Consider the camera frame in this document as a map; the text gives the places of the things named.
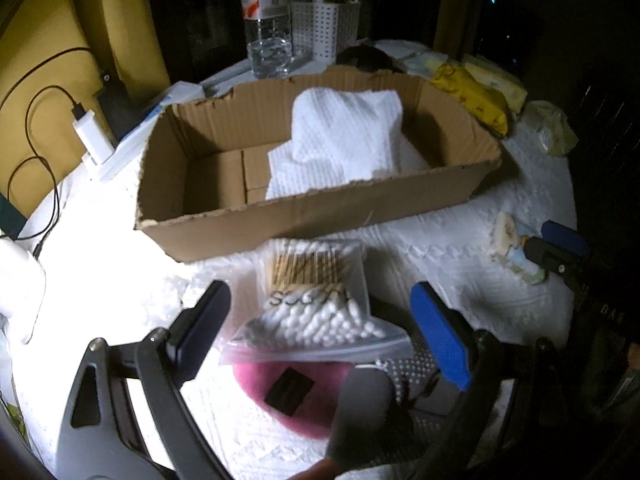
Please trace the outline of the cartoon bear tissue pack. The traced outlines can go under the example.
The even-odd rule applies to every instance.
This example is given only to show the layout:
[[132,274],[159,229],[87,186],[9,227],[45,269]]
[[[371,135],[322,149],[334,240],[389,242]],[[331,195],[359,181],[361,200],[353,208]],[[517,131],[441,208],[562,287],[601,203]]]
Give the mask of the cartoon bear tissue pack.
[[546,279],[546,271],[530,261],[524,244],[536,232],[512,214],[500,211],[491,231],[489,258],[508,269],[529,285],[538,285]]

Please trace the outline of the cotton swab bag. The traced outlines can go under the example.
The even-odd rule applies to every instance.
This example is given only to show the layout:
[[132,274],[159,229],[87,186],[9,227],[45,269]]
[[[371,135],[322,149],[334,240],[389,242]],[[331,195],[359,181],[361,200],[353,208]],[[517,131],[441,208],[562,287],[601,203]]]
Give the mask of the cotton swab bag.
[[410,358],[403,328],[371,313],[359,240],[273,238],[257,253],[259,311],[224,345],[226,364]]

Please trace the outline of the white towel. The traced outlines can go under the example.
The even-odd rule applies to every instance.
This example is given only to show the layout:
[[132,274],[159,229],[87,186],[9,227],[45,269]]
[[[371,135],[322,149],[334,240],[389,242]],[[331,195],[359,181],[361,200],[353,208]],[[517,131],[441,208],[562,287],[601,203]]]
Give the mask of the white towel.
[[268,153],[268,200],[428,168],[402,134],[394,90],[310,88],[295,99],[288,142]]

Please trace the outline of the white knitted tablecloth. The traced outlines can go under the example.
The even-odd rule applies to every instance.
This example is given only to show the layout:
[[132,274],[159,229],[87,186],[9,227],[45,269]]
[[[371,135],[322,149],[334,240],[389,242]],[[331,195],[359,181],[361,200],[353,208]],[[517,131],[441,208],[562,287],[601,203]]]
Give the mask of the white knitted tablecloth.
[[[144,125],[110,168],[84,162],[62,182],[63,214],[40,261],[46,289],[32,339],[11,349],[14,387],[29,443],[53,468],[66,399],[87,344],[139,339],[194,304],[213,278],[228,280],[234,303],[256,294],[250,254],[178,263],[134,229]],[[554,220],[574,226],[576,212],[565,159],[544,154],[526,125],[503,142],[501,166],[472,200],[382,224],[355,236],[375,297],[405,307],[410,287],[430,281],[469,322],[508,341],[548,337],[563,342],[572,294],[559,280],[529,285],[491,261],[491,231],[500,212],[528,226]],[[209,442],[240,479],[282,479],[318,460],[326,445],[299,437],[260,410],[215,360],[186,385],[186,400]]]

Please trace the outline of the crumpled clear plastic bag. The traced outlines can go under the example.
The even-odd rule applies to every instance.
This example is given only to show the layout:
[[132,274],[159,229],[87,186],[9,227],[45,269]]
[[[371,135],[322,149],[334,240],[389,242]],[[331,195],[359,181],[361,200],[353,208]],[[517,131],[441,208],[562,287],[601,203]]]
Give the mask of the crumpled clear plastic bag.
[[542,151],[549,156],[564,157],[578,143],[566,114],[551,102],[528,102],[521,123],[533,133]]

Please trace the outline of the yellow tissue pack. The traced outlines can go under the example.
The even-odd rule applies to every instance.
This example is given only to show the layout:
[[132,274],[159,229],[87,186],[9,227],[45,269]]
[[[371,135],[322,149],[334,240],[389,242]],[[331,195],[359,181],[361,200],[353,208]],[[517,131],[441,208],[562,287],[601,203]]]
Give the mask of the yellow tissue pack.
[[498,90],[481,84],[465,68],[450,63],[439,66],[431,84],[456,99],[499,139],[506,137],[510,110],[506,98]]

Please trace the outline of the pale cream tissue pack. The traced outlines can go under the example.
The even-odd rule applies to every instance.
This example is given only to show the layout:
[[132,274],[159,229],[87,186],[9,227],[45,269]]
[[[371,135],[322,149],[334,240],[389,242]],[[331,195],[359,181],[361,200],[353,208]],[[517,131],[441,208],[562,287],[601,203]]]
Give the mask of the pale cream tissue pack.
[[484,58],[476,58],[468,54],[463,55],[462,66],[480,84],[499,91],[513,113],[521,113],[527,98],[527,90],[518,78]]

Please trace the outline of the pink fluffy sponge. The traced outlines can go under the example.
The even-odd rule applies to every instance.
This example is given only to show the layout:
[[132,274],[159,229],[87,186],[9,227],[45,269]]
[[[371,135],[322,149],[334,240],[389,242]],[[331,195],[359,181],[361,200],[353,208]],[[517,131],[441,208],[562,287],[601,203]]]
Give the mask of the pink fluffy sponge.
[[329,437],[341,386],[353,369],[344,362],[232,365],[250,400],[287,430],[314,440]]

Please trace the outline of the brown cardboard box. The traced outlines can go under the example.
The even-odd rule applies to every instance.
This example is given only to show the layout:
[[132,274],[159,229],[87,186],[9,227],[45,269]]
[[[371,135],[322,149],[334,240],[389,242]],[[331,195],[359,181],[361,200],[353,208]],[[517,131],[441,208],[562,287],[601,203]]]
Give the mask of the brown cardboard box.
[[[260,200],[267,153],[288,140],[296,96],[314,87],[393,90],[402,133],[426,161],[413,174]],[[333,66],[238,84],[166,107],[143,151],[136,229],[179,262],[245,252],[275,237],[316,237],[466,202],[500,166],[500,145],[425,79]]]

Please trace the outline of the black round object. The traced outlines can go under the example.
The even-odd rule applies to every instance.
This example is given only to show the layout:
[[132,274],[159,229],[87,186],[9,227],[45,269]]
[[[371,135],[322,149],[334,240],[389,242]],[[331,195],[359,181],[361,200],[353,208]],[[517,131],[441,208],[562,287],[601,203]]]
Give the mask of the black round object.
[[391,56],[376,47],[370,46],[370,44],[357,44],[346,48],[337,55],[335,64],[352,66],[367,73],[375,73],[380,70],[400,74],[404,72],[397,66]]

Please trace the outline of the white usb charger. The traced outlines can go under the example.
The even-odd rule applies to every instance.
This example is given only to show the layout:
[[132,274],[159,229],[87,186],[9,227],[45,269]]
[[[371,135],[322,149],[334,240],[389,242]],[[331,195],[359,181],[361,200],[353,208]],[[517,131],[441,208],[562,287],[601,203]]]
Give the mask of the white usb charger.
[[101,127],[93,110],[84,110],[76,106],[73,127],[87,153],[96,165],[103,165],[115,153],[115,148]]

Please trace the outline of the white perforated plastic basket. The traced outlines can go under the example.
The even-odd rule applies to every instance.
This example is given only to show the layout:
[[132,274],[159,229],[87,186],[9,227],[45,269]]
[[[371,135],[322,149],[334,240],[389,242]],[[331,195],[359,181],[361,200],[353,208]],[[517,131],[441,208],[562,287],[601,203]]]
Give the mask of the white perforated plastic basket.
[[293,2],[293,52],[334,64],[338,55],[357,41],[358,2]]

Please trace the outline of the black power adapter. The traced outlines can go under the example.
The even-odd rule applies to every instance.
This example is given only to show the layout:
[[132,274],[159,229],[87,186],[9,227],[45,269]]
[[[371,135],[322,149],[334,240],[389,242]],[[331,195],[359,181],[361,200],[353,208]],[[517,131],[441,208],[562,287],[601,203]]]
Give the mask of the black power adapter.
[[102,87],[94,94],[117,144],[142,122],[140,107],[130,98],[124,83],[108,70],[101,74]]

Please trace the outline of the white power strip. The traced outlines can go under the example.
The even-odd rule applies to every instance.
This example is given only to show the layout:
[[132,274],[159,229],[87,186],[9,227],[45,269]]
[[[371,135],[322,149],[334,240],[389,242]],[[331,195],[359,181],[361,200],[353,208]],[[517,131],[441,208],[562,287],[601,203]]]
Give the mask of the white power strip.
[[205,91],[201,84],[192,84],[192,82],[186,81],[176,82],[149,102],[149,105],[143,110],[142,122],[124,136],[106,162],[97,165],[89,155],[86,155],[82,159],[82,166],[88,170],[92,180],[111,180],[134,158],[142,154],[157,119],[165,107],[204,98]]

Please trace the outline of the clear plastic water bottle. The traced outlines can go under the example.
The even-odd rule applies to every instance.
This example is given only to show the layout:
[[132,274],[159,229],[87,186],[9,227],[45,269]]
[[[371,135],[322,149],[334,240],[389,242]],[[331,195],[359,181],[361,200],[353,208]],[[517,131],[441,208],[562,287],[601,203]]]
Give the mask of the clear plastic water bottle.
[[247,57],[256,79],[285,75],[293,58],[290,0],[241,0]]

